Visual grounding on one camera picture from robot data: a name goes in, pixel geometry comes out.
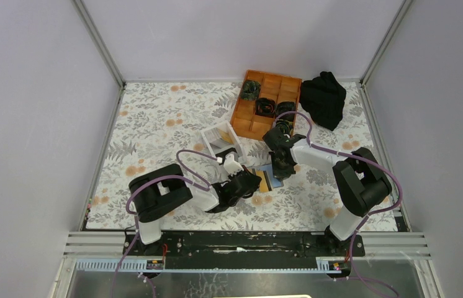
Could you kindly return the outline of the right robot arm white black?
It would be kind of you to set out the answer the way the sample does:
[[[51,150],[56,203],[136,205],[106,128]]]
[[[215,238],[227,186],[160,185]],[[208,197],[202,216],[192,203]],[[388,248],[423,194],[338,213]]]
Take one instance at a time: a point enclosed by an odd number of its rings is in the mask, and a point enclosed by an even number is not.
[[[325,230],[324,246],[334,256],[348,249],[348,239],[364,217],[392,192],[385,168],[367,148],[338,152],[315,145],[301,134],[289,137],[279,128],[266,132],[263,141],[270,149],[273,176],[280,181],[295,174],[295,165],[307,165],[333,175],[343,207]]]

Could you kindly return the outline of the grey leather card holder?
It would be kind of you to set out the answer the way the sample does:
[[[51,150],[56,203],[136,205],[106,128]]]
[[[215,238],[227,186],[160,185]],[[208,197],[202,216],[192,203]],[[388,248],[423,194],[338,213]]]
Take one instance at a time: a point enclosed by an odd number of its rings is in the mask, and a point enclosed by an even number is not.
[[[249,170],[254,175],[261,178],[261,182],[259,184],[260,193],[270,192],[284,186],[282,181],[274,177],[271,164],[253,167]]]

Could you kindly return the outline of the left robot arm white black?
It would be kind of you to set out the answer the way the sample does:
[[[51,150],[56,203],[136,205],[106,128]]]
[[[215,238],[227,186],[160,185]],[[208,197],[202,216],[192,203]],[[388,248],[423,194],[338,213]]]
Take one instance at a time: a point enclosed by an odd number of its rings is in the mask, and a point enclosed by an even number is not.
[[[135,206],[139,234],[137,247],[146,255],[157,253],[161,246],[161,219],[188,203],[200,210],[217,214],[236,206],[240,199],[251,197],[261,184],[261,177],[245,166],[233,162],[222,166],[228,179],[204,187],[183,175],[178,164],[171,164],[140,176],[129,184],[130,205]]]

